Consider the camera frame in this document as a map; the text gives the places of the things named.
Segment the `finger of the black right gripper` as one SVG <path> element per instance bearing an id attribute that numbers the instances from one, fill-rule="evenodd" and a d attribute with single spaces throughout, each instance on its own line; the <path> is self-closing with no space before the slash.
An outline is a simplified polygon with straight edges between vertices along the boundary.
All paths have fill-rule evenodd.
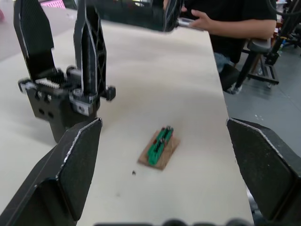
<path id="1" fill-rule="evenodd" d="M 163 1 L 163 31 L 171 32 L 178 25 L 178 18 L 184 5 L 183 0 Z"/>

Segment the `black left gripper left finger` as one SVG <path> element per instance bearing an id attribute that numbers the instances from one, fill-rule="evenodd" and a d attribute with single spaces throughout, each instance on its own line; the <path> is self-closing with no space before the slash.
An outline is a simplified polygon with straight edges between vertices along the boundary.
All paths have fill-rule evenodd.
<path id="1" fill-rule="evenodd" d="M 75 226 L 91 186 L 103 122 L 74 125 L 33 167 L 0 216 L 2 226 Z"/>

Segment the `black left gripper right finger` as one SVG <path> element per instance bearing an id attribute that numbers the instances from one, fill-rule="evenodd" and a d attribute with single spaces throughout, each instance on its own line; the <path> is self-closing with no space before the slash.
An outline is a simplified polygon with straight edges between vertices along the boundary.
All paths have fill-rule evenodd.
<path id="1" fill-rule="evenodd" d="M 262 215 L 271 221 L 301 219 L 301 158 L 270 128 L 229 118 L 235 157 Z"/>

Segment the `person's left hand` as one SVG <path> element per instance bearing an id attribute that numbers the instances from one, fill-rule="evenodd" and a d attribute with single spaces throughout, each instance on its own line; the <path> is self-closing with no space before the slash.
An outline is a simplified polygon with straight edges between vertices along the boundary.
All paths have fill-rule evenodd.
<path id="1" fill-rule="evenodd" d="M 190 27 L 210 31 L 213 21 L 206 13 L 198 10 L 192 10 L 191 13 L 193 16 L 197 17 L 197 19 L 190 23 Z"/>

